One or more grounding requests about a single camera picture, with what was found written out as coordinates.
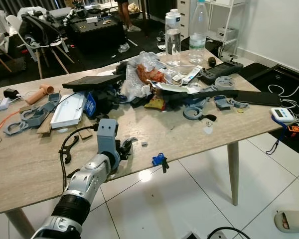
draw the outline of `slipper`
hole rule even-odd
[[[285,214],[289,229],[284,228],[283,214]],[[299,233],[299,211],[280,211],[275,215],[276,227],[283,233]]]

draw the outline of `sneaker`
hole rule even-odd
[[[123,53],[123,52],[128,51],[129,48],[130,48],[130,45],[129,45],[128,43],[125,43],[125,44],[123,44],[123,45],[120,45],[118,51],[119,51],[120,53]]]
[[[141,31],[141,29],[137,26],[132,25],[132,26],[129,27],[128,31],[129,32],[131,32],[131,31]]]

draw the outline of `white tile floor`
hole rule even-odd
[[[239,205],[231,204],[226,147],[155,167],[101,186],[83,225],[82,239],[201,239],[217,227],[234,226],[252,239],[299,239],[274,225],[276,210],[299,210],[299,154],[269,134],[239,143]],[[24,208],[37,229],[58,199]],[[235,233],[226,231],[229,239]],[[21,239],[0,214],[0,239]]]

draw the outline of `black remote control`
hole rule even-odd
[[[239,72],[244,67],[243,64],[230,61],[224,61],[224,63],[211,67],[207,70],[203,70],[203,73],[198,79],[202,80],[208,85],[211,85],[220,76],[228,76],[233,73]]]

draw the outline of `orange wire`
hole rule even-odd
[[[11,116],[13,116],[13,115],[15,115],[15,114],[17,114],[17,113],[19,113],[19,112],[20,112],[20,110],[18,110],[18,111],[16,111],[16,112],[14,112],[14,113],[8,115],[7,117],[5,117],[5,118],[1,121],[1,123],[0,123],[0,129],[2,128],[2,126],[4,125],[4,123],[6,122],[6,120],[7,120],[8,118],[10,118]]]

